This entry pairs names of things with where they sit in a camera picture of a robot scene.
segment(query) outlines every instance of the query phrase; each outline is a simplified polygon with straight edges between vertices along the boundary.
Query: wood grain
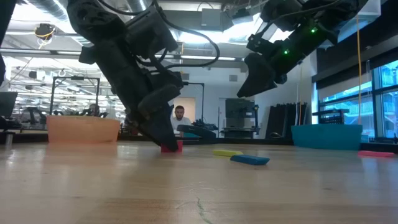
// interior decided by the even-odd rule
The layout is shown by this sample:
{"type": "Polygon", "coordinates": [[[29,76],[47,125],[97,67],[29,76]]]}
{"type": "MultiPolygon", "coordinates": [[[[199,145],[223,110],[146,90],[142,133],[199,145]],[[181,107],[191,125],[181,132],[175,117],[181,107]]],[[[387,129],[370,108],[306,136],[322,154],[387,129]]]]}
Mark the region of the wood grain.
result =
{"type": "Polygon", "coordinates": [[[0,146],[0,223],[397,223],[398,161],[290,146],[0,146]],[[213,149],[269,157],[249,166],[213,149]]]}

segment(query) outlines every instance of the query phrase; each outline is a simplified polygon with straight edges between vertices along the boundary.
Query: yellow block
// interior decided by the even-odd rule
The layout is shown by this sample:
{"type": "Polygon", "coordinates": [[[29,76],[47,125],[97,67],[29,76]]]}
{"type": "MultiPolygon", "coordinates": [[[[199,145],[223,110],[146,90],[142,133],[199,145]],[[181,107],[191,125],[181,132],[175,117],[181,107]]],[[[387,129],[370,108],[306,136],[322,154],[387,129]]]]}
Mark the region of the yellow block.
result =
{"type": "Polygon", "coordinates": [[[216,156],[233,156],[233,155],[243,155],[242,152],[239,151],[230,151],[230,150],[213,150],[213,154],[216,156]]]}

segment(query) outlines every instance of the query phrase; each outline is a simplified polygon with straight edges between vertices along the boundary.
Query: white shirt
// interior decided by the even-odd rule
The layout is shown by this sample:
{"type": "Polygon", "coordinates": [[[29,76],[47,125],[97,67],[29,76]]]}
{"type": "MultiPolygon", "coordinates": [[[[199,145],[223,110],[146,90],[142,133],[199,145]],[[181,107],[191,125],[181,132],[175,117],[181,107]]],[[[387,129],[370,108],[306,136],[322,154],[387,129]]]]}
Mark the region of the white shirt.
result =
{"type": "Polygon", "coordinates": [[[174,130],[177,130],[177,126],[180,124],[192,125],[191,121],[186,117],[182,117],[181,121],[177,120],[176,117],[172,117],[171,121],[172,121],[172,126],[173,126],[174,130]]]}

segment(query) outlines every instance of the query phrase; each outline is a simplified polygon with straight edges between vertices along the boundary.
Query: teal bin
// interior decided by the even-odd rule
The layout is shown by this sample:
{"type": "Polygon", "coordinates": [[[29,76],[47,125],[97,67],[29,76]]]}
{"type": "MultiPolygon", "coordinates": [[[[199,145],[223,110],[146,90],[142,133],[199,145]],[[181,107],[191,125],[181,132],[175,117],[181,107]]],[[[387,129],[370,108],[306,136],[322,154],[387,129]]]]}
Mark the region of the teal bin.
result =
{"type": "Polygon", "coordinates": [[[314,149],[359,150],[362,125],[311,124],[292,126],[295,146],[314,149]]]}

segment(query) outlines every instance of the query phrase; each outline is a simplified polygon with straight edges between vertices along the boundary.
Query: red block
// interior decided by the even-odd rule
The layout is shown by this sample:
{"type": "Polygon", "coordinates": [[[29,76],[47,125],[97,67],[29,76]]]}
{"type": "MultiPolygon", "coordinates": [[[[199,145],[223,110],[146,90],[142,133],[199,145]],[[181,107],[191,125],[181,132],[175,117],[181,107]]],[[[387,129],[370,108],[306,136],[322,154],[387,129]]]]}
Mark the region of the red block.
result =
{"type": "Polygon", "coordinates": [[[373,156],[373,157],[394,157],[395,154],[392,152],[372,152],[372,151],[360,151],[359,156],[373,156]]]}
{"type": "MultiPolygon", "coordinates": [[[[177,141],[177,145],[178,145],[178,149],[177,151],[175,151],[176,153],[182,153],[182,140],[178,140],[177,141]]],[[[170,149],[167,149],[166,146],[164,146],[163,144],[160,145],[160,151],[161,152],[173,152],[170,149]]]]}

